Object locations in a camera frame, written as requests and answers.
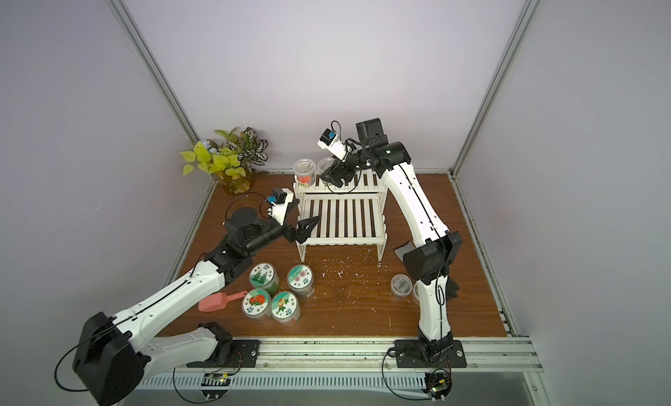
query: pink scoop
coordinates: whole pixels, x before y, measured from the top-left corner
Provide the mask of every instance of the pink scoop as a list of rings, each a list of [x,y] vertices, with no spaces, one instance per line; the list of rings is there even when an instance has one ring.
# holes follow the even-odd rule
[[[198,310],[209,313],[210,311],[221,310],[226,307],[229,301],[237,300],[244,298],[247,295],[247,291],[240,291],[237,294],[226,295],[226,293],[216,293],[209,295],[201,300],[198,303]]]

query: brown wooden surface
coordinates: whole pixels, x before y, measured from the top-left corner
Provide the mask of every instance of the brown wooden surface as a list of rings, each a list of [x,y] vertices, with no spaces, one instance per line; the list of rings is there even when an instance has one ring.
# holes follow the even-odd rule
[[[506,336],[448,176],[418,175],[418,179],[440,218],[450,230],[459,231],[464,238],[450,267],[450,275],[461,286],[459,297],[448,301],[448,318],[454,335]],[[291,188],[292,183],[290,175],[259,175],[253,190],[269,195],[273,188]],[[202,253],[210,252],[220,242],[225,234],[224,213],[233,199],[220,187],[214,192],[182,274],[193,267]],[[258,195],[244,196],[231,207],[229,215],[246,205],[256,208],[260,202]],[[296,224],[296,211],[288,217],[291,224]],[[196,305],[173,321],[161,335],[190,332],[199,323],[217,321],[236,336],[417,336],[419,306],[412,297],[395,297],[390,289],[391,277],[406,273],[393,251],[412,239],[391,193],[384,215],[389,237],[380,263],[375,246],[307,246],[305,263],[314,271],[315,293],[301,303],[301,318],[294,326],[283,327],[274,320],[254,324],[242,313],[241,301],[231,301],[224,310],[213,313],[201,313]],[[301,258],[296,243],[280,239],[256,256],[254,263],[260,262],[273,264],[281,278],[281,289],[287,289],[287,273]],[[233,294],[250,289],[247,273],[222,292]]]

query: sticker label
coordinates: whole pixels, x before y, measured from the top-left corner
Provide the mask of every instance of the sticker label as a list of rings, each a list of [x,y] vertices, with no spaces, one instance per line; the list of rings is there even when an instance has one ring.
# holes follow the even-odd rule
[[[293,288],[306,288],[312,282],[312,271],[304,264],[296,265],[289,271],[288,281]]]
[[[264,289],[253,289],[242,300],[242,309],[250,316],[261,314],[270,303],[270,295]]]
[[[296,296],[289,292],[279,293],[273,298],[273,315],[278,319],[286,319],[296,311],[298,301]]]
[[[250,272],[250,282],[255,287],[263,287],[273,280],[275,269],[269,263],[260,263]]]

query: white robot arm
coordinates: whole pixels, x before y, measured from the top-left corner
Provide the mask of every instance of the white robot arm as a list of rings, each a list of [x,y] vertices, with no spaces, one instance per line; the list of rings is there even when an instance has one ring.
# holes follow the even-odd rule
[[[413,236],[414,247],[404,253],[403,263],[417,281],[419,341],[427,363],[434,362],[452,348],[444,301],[446,295],[455,297],[458,289],[448,274],[461,237],[440,221],[405,148],[400,142],[387,142],[380,120],[357,124],[357,129],[361,149],[351,148],[357,143],[353,140],[341,142],[333,130],[324,132],[319,145],[338,159],[321,178],[341,187],[355,172],[373,168],[396,197]],[[79,345],[73,348],[77,352],[72,368],[100,406],[121,401],[142,380],[159,372],[189,362],[228,363],[232,337],[219,324],[201,324],[193,332],[169,338],[156,335],[191,306],[243,275],[258,251],[280,237],[305,242],[319,221],[319,217],[304,219],[297,227],[285,221],[287,212],[298,205],[289,189],[275,189],[268,202],[268,219],[258,219],[251,208],[235,211],[224,223],[227,234],[219,245],[172,284],[112,317],[100,312],[86,321]],[[58,382],[58,365],[56,384],[72,391]]]

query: plastic cup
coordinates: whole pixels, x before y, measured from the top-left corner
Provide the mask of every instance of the plastic cup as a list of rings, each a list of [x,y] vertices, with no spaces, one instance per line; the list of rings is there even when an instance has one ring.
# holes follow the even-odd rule
[[[336,161],[333,157],[326,157],[325,159],[321,159],[317,163],[317,174],[321,175],[326,171],[327,168],[331,167],[333,162]]]
[[[256,265],[250,272],[250,284],[254,289],[264,289],[271,296],[280,289],[280,277],[270,263],[264,262]]]
[[[417,283],[413,285],[413,301],[415,301],[415,304],[419,305],[419,294],[417,293]]]
[[[256,323],[266,323],[270,314],[270,294],[264,289],[253,289],[242,300],[242,312]]]
[[[301,318],[301,305],[298,297],[289,291],[283,291],[273,297],[270,304],[270,312],[273,319],[280,322],[282,326],[293,326]]]
[[[287,284],[299,299],[306,299],[315,292],[314,277],[310,267],[298,264],[287,274]]]
[[[394,275],[391,278],[391,292],[397,297],[407,297],[413,292],[413,281],[404,274]]]
[[[317,166],[310,159],[300,159],[294,163],[294,175],[296,182],[301,186],[312,186],[315,182]]]

